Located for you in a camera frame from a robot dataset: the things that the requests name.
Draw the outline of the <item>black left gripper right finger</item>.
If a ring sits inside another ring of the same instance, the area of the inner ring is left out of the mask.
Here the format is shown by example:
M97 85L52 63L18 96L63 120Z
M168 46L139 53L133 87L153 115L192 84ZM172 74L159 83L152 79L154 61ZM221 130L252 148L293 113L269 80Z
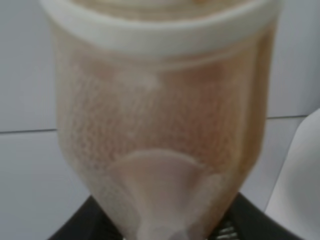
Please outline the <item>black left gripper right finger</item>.
M300 238L270 219L241 193L209 240L299 240Z

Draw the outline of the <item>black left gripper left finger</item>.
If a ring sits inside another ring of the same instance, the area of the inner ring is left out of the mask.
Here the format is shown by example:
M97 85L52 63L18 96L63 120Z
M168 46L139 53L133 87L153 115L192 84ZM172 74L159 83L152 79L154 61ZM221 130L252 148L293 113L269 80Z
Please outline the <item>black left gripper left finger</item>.
M122 240L123 236L93 197L51 237L51 240Z

